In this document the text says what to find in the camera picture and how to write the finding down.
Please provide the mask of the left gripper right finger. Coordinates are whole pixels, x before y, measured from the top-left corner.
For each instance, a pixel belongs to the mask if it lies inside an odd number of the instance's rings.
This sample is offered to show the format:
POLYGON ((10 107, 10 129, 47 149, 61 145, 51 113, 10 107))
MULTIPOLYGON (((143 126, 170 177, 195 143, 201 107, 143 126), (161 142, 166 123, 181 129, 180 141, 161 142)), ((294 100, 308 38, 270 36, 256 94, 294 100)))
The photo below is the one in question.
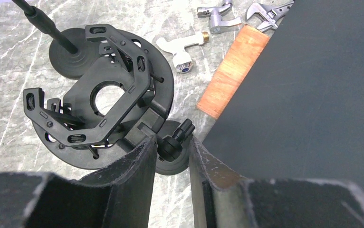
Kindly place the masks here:
POLYGON ((249 179, 189 144, 196 228, 364 228, 364 191, 329 179, 249 179))

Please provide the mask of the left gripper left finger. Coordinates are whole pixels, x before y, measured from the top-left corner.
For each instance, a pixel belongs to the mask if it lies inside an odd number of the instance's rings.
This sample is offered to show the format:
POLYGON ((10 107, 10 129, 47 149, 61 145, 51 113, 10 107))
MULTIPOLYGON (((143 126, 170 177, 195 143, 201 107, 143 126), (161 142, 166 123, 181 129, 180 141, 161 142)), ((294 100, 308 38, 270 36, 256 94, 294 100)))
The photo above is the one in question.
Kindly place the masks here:
POLYGON ((147 137, 79 180, 51 172, 0 172, 0 228, 145 228, 157 143, 147 137))

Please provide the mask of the black round-base shock-mount stand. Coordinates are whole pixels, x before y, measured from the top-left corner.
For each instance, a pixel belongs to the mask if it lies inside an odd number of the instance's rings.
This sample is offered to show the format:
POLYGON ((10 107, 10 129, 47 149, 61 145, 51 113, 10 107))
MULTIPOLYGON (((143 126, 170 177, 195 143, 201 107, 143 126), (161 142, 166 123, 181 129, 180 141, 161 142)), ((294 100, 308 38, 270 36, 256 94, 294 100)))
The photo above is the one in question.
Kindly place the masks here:
POLYGON ((100 44, 100 58, 62 97, 47 99, 40 87, 23 92, 24 113, 42 143, 69 165, 98 170, 153 136, 155 171, 186 170, 194 126, 169 119, 174 77, 166 58, 145 39, 108 24, 83 29, 87 41, 100 44))

